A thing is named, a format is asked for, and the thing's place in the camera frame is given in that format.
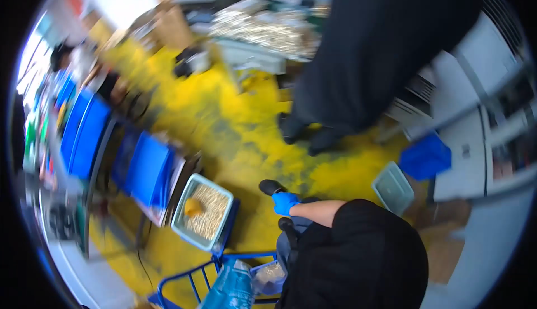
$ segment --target electrical cable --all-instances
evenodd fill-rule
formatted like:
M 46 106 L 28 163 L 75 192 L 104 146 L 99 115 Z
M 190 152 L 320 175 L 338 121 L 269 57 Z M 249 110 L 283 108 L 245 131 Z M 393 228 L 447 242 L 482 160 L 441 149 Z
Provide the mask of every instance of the electrical cable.
M 147 236 L 149 237 L 149 233 L 151 233 L 151 227 L 153 223 L 149 223 L 149 230 L 147 231 Z M 142 258 L 140 258 L 140 249 L 137 249 L 136 252 L 138 253 L 138 260 L 140 262 L 140 265 L 143 268 L 143 271 L 145 272 L 145 275 L 147 276 L 147 279 L 149 279 L 149 283 L 151 284 L 151 290 L 155 290 L 155 286 L 153 286 L 153 282 L 151 281 L 151 277 L 149 277 L 149 273 L 147 273 L 147 270 L 145 269 L 145 266 L 143 265 Z

